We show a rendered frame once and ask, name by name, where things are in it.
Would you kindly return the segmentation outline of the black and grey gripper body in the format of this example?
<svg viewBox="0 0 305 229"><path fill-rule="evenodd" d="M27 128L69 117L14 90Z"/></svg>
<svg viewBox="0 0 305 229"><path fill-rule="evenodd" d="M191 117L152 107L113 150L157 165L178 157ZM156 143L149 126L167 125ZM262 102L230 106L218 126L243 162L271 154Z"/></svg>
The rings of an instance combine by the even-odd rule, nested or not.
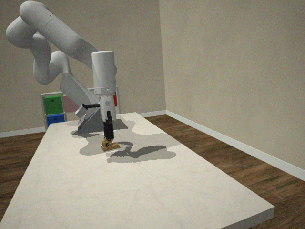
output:
<svg viewBox="0 0 305 229"><path fill-rule="evenodd" d="M100 102L100 112L101 112L101 118L104 122L108 120L107 118L107 111L110 111L111 117L114 121L116 121L116 112L115 112L115 104L114 104L114 94L109 95L97 95L99 97ZM108 104L109 103L109 104Z"/></svg>

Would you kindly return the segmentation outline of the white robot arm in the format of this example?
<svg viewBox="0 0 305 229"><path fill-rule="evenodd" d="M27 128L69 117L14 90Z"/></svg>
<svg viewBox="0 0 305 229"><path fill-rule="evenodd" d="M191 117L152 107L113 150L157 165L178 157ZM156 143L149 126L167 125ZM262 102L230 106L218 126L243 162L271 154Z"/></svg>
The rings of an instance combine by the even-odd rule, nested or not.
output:
<svg viewBox="0 0 305 229"><path fill-rule="evenodd" d="M74 77L67 55L93 69L95 94L116 92L114 52L99 51L43 3L31 0L22 3L20 16L7 27L6 36L14 46L30 49L34 56L33 74L38 83L48 85L62 73L60 90L78 105L75 115L79 118L85 113L84 119L89 118L100 107L99 99ZM61 51L51 53L47 40Z"/></svg>

